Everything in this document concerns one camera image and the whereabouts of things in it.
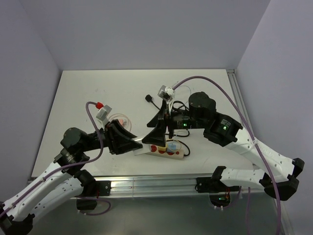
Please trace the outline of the white charger adapter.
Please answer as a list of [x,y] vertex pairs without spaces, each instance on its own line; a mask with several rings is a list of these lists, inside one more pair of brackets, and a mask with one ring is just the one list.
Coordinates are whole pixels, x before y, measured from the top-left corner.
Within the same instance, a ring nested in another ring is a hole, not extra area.
[[137,155],[141,155],[141,154],[147,154],[147,153],[150,153],[150,144],[146,144],[146,143],[143,143],[142,142],[142,139],[143,137],[137,137],[137,138],[134,138],[133,140],[136,141],[137,143],[141,144],[142,147],[139,148],[139,149],[136,149],[133,151],[134,155],[137,156]]

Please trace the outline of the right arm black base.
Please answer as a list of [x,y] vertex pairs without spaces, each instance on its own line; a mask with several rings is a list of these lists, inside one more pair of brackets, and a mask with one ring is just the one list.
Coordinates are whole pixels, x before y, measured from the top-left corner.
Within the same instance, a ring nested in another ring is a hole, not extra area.
[[195,191],[198,193],[218,193],[219,195],[209,195],[209,201],[216,210],[224,210],[235,204],[241,194],[242,187],[226,186],[221,182],[222,173],[226,170],[226,166],[218,166],[211,176],[197,177]]

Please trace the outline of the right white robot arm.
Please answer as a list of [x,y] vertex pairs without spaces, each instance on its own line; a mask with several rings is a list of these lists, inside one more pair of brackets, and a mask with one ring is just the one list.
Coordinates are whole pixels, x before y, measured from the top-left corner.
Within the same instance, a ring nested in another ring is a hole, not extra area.
[[272,198],[287,201],[297,191],[297,176],[303,171],[304,161],[291,159],[252,138],[237,120],[216,110],[216,101],[205,92],[189,96],[186,111],[169,111],[166,102],[147,124],[152,131],[142,142],[164,147],[165,133],[172,137],[175,130],[202,129],[210,142],[238,153],[257,169],[242,170],[218,166],[210,177],[197,178],[199,193],[237,191],[239,187],[262,189]]

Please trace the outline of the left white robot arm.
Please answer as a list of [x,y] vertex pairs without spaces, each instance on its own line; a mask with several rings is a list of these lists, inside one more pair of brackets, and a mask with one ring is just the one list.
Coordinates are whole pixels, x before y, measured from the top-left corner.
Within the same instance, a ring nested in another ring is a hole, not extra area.
[[35,219],[74,196],[88,200],[98,192],[95,178],[82,169],[92,160],[85,153],[107,147],[123,154],[143,145],[114,120],[94,133],[72,127],[61,140],[63,149],[48,168],[25,189],[0,204],[0,228],[6,235],[26,235]]

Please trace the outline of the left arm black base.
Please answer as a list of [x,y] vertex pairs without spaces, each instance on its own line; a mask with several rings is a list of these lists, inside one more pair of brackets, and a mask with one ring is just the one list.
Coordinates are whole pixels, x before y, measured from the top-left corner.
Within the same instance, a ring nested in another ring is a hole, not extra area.
[[[100,198],[100,184],[86,170],[79,170],[70,179],[71,197],[76,198],[76,208],[79,213],[87,216],[99,216],[110,211],[112,204],[106,199]],[[98,202],[103,202],[107,208],[102,212],[92,212]]]

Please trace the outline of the blue charger plug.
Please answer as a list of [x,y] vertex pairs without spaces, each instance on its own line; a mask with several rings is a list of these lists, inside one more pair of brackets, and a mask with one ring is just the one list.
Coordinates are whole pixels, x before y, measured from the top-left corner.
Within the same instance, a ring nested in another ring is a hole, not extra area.
[[172,142],[172,143],[168,143],[168,144],[167,144],[167,148],[168,148],[170,151],[176,151],[176,149],[177,149],[176,144],[174,144],[173,142]]

